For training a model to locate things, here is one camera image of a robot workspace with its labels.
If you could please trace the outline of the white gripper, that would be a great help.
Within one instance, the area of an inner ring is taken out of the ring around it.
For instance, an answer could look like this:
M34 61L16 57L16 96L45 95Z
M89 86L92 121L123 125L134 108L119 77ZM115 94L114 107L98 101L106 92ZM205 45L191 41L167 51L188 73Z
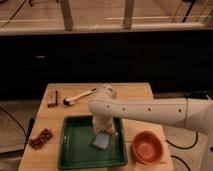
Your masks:
M96 133L99 133L101 131L104 131L107 133L114 132L113 119L111 117L94 115L92 118L92 123L93 123L94 131Z

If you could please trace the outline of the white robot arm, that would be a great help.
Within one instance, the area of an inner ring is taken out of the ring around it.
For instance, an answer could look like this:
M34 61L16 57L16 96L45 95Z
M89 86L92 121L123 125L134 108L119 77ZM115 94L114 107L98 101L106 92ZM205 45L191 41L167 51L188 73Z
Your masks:
M116 98L110 85L103 85L88 104L93 125L107 129L113 117L185 128L208 136L200 171L213 171L213 100L193 98Z

